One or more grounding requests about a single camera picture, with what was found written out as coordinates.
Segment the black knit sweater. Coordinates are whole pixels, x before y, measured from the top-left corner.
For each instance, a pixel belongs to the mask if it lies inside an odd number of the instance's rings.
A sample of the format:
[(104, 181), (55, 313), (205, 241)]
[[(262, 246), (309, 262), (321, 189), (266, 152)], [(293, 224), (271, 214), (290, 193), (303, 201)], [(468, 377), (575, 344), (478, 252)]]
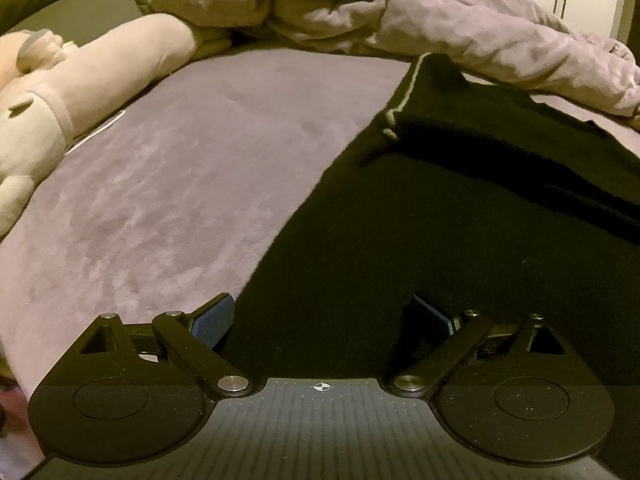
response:
[(431, 351), (413, 298), (540, 313), (608, 389), (639, 474), (639, 162), (609, 133), (420, 58), (258, 264), (218, 347), (255, 382), (383, 382)]

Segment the purple fleece bed sheet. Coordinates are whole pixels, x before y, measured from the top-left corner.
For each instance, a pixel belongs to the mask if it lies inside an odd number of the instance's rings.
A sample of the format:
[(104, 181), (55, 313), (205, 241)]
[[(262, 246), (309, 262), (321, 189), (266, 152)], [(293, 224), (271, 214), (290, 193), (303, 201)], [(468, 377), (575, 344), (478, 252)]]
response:
[[(250, 47), (197, 62), (64, 159), (1, 244), (1, 343), (32, 392), (100, 313), (141, 323), (239, 300), (408, 64)], [(616, 125), (529, 96), (613, 136)]]

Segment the long pink plush toy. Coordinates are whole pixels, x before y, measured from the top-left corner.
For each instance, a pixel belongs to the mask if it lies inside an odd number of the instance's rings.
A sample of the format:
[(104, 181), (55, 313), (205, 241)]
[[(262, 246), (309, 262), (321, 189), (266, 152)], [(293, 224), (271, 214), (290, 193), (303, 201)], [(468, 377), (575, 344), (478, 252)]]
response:
[(50, 29), (1, 38), (1, 232), (65, 153), (153, 81), (231, 46), (221, 28), (170, 14), (119, 25), (82, 47)]

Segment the purple crumpled duvet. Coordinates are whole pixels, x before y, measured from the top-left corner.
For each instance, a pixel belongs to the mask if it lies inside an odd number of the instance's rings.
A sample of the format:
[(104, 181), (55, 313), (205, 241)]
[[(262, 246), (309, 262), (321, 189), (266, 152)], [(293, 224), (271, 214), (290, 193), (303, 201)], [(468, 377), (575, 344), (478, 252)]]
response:
[(620, 42), (573, 32), (533, 0), (149, 0), (200, 27), (323, 53), (448, 55), (464, 70), (639, 125), (639, 69)]

